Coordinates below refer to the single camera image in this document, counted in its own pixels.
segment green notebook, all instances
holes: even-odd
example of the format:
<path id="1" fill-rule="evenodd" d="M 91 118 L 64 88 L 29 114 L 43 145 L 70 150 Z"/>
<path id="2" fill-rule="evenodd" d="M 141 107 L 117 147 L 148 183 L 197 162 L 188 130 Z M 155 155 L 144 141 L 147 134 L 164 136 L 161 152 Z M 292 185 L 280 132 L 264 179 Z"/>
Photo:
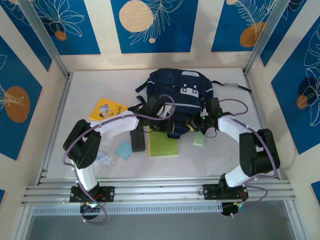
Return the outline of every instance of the green notebook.
<path id="1" fill-rule="evenodd" d="M 178 155 L 178 141 L 168 138 L 164 132 L 153 131 L 148 134 L 150 157 Z"/>

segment orange circle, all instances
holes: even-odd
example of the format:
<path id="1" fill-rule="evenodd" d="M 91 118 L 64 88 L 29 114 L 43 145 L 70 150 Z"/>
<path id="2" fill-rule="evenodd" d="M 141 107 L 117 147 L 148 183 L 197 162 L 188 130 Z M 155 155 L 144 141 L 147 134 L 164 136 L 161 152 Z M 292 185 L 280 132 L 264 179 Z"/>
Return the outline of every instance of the orange circle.
<path id="1" fill-rule="evenodd" d="M 296 105 L 301 110 L 305 109 L 307 107 L 307 104 L 308 104 L 308 99 L 306 96 L 301 95 L 296 100 Z"/>
<path id="2" fill-rule="evenodd" d="M 56 31 L 54 35 L 60 41 L 67 40 L 67 35 L 63 31 Z"/>
<path id="3" fill-rule="evenodd" d="M 256 24 L 249 26 L 246 30 L 244 30 L 240 36 L 241 46 L 245 48 L 251 48 L 256 45 L 257 40 L 265 25 L 266 23 L 263 21 L 257 22 Z"/>
<path id="4" fill-rule="evenodd" d="M 23 97 L 23 99 L 19 101 L 20 104 L 11 101 L 4 106 L 6 114 L 12 121 L 16 123 L 23 123 L 27 119 L 30 111 L 28 93 L 22 87 L 12 86 L 5 92 L 4 97 L 6 99 L 11 99 L 9 95 L 13 97 L 13 100 Z"/>

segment enclosure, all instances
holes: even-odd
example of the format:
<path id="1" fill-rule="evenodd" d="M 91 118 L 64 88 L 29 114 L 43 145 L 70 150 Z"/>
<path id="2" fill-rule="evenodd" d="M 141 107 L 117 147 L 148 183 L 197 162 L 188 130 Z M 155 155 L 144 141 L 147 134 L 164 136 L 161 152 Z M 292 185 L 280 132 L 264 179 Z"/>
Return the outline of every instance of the enclosure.
<path id="1" fill-rule="evenodd" d="M 1 0 L 0 238 L 317 239 L 319 45 L 318 0 Z M 245 211 L 223 216 L 200 190 L 239 165 L 239 143 L 210 128 L 196 145 L 189 131 L 176 154 L 152 156 L 144 133 L 145 151 L 94 163 L 114 199 L 103 226 L 82 222 L 65 140 L 101 98 L 139 104 L 135 89 L 160 68 L 197 71 L 223 84 L 213 97 L 245 103 L 237 118 L 273 133 L 278 178 L 254 181 Z"/>

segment white table surface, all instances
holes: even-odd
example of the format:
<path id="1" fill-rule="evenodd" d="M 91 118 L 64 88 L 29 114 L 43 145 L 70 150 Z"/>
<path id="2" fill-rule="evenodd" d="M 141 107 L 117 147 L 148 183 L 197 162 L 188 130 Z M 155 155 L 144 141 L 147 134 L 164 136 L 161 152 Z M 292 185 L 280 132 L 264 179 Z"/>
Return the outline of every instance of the white table surface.
<path id="1" fill-rule="evenodd" d="M 246 86 L 240 68 L 191 69 L 204 74 L 210 80 L 222 83 L 237 83 Z M 74 178 L 70 167 L 62 164 L 65 142 L 75 123 L 86 119 L 100 98 L 134 106 L 140 103 L 135 88 L 146 81 L 154 70 L 108 70 L 78 71 L 73 75 L 71 87 L 61 118 L 54 148 L 49 160 L 47 178 Z M 146 97 L 146 90 L 140 92 Z M 235 86 L 213 85 L 213 95 L 220 100 L 235 98 L 245 102 L 249 111 L 238 117 L 252 127 L 259 127 L 258 118 L 248 92 Z M 224 101 L 220 103 L 224 112 L 243 112 L 240 103 Z M 207 132 L 214 134 L 213 129 Z M 122 141 L 130 141 L 130 132 L 124 132 L 103 143 L 114 151 Z M 178 156 L 149 157 L 148 136 L 145 133 L 146 150 L 134 152 L 127 159 L 119 157 L 111 169 L 99 167 L 95 163 L 98 178 L 144 178 L 144 177 L 185 177 L 185 176 L 219 176 L 231 171 L 239 164 L 239 144 L 230 136 L 217 132 L 215 138 L 205 138 L 204 146 L 193 145 L 194 132 L 182 135 L 178 140 Z"/>

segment black strap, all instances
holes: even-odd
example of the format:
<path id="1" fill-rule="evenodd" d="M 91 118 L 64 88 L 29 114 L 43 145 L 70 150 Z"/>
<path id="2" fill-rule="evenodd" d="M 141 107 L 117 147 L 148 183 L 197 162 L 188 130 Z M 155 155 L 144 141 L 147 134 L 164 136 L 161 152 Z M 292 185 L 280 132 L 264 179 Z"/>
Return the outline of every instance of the black strap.
<path id="1" fill-rule="evenodd" d="M 145 81 L 145 83 L 142 84 L 141 86 L 137 87 L 137 88 L 135 89 L 135 91 L 138 93 L 138 92 L 140 92 L 142 89 L 144 89 L 146 86 L 147 86 L 147 81 Z"/>
<path id="2" fill-rule="evenodd" d="M 245 90 L 245 91 L 247 91 L 247 92 L 249 92 L 249 93 L 252 93 L 252 90 L 251 89 L 249 89 L 249 88 L 247 88 L 247 87 L 245 87 L 245 86 L 241 86 L 241 85 L 239 85 L 239 84 L 237 84 L 237 83 L 221 83 L 221 82 L 219 82 L 219 81 L 211 81 L 211 83 L 213 83 L 213 84 L 219 84 L 220 86 L 225 86 L 225 85 L 230 85 L 230 86 L 232 86 L 232 85 L 236 85 L 238 88 L 240 88 L 240 89 L 242 89 L 242 90 Z"/>
<path id="3" fill-rule="evenodd" d="M 144 99 L 143 96 L 139 95 L 139 96 L 136 96 L 136 98 L 139 99 L 141 103 L 143 103 L 143 104 L 146 103 L 146 100 Z"/>

